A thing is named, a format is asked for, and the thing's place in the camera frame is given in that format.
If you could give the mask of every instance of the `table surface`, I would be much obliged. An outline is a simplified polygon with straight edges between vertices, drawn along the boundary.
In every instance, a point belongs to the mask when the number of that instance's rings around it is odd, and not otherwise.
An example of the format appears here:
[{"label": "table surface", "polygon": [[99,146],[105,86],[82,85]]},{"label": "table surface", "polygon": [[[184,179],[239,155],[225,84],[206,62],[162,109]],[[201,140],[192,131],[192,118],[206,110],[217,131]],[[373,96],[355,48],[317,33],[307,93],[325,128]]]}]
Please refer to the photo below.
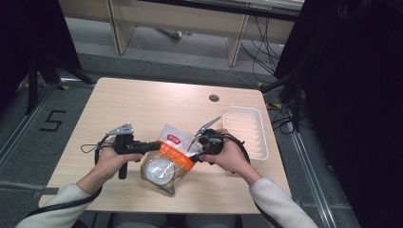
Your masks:
[{"label": "table surface", "polygon": [[[210,95],[220,97],[211,102]],[[272,125],[258,90],[207,85],[186,85],[102,78],[95,86],[48,187],[63,187],[83,177],[92,167],[94,154],[81,151],[83,144],[97,143],[107,131],[131,123],[134,139],[156,141],[170,124],[192,137],[205,123],[222,116],[230,106],[256,108],[261,113],[269,159],[253,163],[290,194]],[[222,128],[222,118],[212,128]],[[248,185],[238,175],[217,165],[197,163],[175,184],[168,197],[155,185],[141,180],[141,163],[130,162],[127,178],[117,175],[104,185],[101,195],[87,210],[109,212],[258,214]],[[52,196],[43,196],[42,206]]]}]

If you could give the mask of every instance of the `hand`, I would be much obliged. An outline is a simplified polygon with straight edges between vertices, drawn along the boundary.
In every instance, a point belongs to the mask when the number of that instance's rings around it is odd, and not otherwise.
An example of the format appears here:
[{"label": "hand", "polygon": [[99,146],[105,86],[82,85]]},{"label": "hand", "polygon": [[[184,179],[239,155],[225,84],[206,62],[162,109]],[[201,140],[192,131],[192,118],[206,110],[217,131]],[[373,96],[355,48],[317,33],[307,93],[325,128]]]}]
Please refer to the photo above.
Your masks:
[{"label": "hand", "polygon": [[127,162],[139,161],[142,154],[124,154],[118,155],[110,147],[104,147],[101,150],[98,163],[89,173],[79,180],[76,185],[83,191],[94,194],[105,182],[112,179],[119,169]]},{"label": "hand", "polygon": [[[216,131],[220,134],[229,134],[226,129]],[[219,155],[200,155],[200,159],[215,163],[226,171],[240,174],[249,185],[261,179],[261,175],[243,156],[240,147],[228,139],[224,139],[224,147]]]}]

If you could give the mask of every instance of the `orange stripe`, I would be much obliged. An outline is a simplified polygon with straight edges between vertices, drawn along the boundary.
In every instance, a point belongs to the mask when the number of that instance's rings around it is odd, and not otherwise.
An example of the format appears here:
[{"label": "orange stripe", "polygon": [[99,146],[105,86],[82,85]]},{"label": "orange stripe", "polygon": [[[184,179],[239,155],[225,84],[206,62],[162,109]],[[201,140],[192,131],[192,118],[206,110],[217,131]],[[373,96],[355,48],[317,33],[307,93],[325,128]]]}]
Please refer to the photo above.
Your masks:
[{"label": "orange stripe", "polygon": [[195,165],[195,163],[193,163],[186,155],[178,149],[170,146],[168,143],[162,141],[158,141],[158,143],[161,144],[161,148],[158,152],[172,160],[174,163],[182,166],[184,169],[190,170]]}]

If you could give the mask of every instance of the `white container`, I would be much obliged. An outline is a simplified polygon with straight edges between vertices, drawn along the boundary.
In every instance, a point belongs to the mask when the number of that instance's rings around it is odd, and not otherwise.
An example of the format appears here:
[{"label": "white container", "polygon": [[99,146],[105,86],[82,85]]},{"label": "white container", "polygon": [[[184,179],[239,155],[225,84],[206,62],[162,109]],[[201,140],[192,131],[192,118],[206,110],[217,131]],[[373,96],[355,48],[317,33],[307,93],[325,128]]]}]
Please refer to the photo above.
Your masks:
[{"label": "white container", "polygon": [[241,142],[245,141],[251,163],[269,158],[260,112],[255,108],[231,106],[223,116],[223,127]]}]

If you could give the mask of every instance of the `plastic bag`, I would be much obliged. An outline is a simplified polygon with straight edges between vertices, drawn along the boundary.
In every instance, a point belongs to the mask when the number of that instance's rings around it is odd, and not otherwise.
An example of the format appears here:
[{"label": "plastic bag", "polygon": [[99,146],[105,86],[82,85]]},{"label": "plastic bag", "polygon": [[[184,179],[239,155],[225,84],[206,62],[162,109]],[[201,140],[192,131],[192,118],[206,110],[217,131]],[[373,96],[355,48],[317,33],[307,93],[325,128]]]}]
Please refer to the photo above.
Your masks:
[{"label": "plastic bag", "polygon": [[158,138],[159,151],[147,154],[141,167],[143,180],[149,180],[169,196],[175,195],[174,184],[189,172],[195,163],[189,157],[201,152],[192,139],[179,129],[166,125]]}]

